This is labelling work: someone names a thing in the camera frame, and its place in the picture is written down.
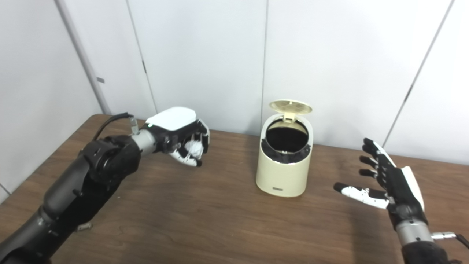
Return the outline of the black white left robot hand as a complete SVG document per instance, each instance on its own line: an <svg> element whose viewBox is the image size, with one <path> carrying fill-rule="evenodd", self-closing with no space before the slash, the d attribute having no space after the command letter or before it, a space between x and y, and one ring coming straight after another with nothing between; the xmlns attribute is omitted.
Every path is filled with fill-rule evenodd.
<svg viewBox="0 0 469 264"><path fill-rule="evenodd" d="M201 167L202 155L210 145L210 129L188 107L171 107L148 118L142 130L154 139L154 153L168 154L174 160Z"/></svg>

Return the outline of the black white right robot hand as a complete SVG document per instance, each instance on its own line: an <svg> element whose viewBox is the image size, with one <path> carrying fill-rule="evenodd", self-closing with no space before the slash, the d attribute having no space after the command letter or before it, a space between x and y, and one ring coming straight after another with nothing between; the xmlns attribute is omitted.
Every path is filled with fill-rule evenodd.
<svg viewBox="0 0 469 264"><path fill-rule="evenodd" d="M369 156L362 155L359 160L370 165L371 169L360 169L359 174L375 179L383 190L341 182L336 182L333 189L365 205L387 210L393 228L403 221L429 224L422 193L412 169L409 166L397 167L385 149L367 137L363 139L362 150Z"/></svg>

